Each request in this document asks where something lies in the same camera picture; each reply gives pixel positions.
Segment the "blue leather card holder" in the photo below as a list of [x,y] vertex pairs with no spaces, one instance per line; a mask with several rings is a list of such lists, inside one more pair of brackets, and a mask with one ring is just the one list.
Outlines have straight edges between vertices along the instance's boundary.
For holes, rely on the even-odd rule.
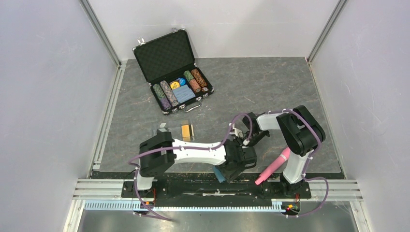
[[226,181],[226,178],[223,176],[222,172],[216,166],[213,166],[212,170],[219,183],[224,183]]

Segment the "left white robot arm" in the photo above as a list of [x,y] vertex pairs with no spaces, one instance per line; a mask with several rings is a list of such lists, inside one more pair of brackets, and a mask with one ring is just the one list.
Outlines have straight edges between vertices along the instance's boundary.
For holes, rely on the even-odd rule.
[[229,183],[246,169],[255,167],[257,155],[253,147],[243,145],[238,138],[208,144],[194,143],[175,139],[169,131],[157,130],[155,136],[140,143],[139,154],[130,160],[137,172],[134,192],[140,197],[148,196],[156,176],[182,163],[210,164],[218,181]]

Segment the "clear card box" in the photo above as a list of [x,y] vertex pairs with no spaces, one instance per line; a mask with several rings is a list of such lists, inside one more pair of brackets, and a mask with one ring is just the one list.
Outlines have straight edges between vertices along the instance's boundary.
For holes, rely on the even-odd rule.
[[181,126],[185,124],[193,125],[190,119],[161,122],[158,126],[154,127],[154,134],[156,134],[157,131],[170,132],[173,138],[176,138],[182,141]]

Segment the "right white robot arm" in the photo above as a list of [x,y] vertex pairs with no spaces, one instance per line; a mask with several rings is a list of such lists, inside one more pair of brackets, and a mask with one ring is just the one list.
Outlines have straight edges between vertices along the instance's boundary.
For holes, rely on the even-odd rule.
[[262,132],[281,131],[290,154],[280,175],[279,191],[285,197],[292,197],[306,181],[307,166],[326,139],[323,128],[304,105],[259,115],[250,112],[242,122],[251,135],[248,145],[258,143],[263,138]]

